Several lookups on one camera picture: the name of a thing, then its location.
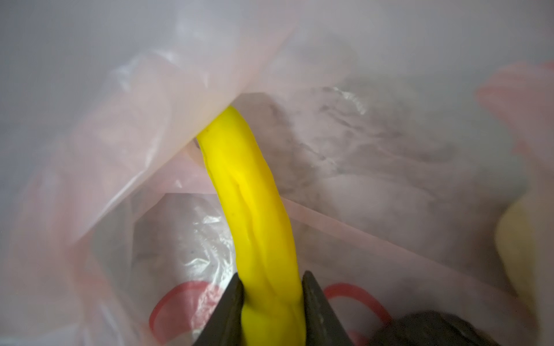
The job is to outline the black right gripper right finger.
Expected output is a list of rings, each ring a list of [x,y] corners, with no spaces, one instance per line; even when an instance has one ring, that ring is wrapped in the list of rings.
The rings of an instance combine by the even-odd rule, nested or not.
[[[302,277],[306,345],[344,345],[353,343],[329,304],[313,273],[306,271]]]

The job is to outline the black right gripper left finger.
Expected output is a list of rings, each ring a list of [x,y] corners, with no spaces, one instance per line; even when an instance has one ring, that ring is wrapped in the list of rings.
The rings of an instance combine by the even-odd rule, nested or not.
[[[244,286],[235,273],[193,346],[241,345],[243,304]]]

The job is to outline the dark avocado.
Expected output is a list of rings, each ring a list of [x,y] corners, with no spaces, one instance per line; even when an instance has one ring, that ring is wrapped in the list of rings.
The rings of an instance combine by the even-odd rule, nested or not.
[[[369,345],[492,346],[498,343],[454,314],[421,311],[392,321],[369,340]]]

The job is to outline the pink plastic bag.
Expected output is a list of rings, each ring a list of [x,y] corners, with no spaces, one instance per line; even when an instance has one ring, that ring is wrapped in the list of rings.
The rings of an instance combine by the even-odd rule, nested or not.
[[[1,344],[195,343],[230,105],[354,345],[421,311],[553,344],[552,1],[3,1]],[[535,315],[495,246],[523,195]]]

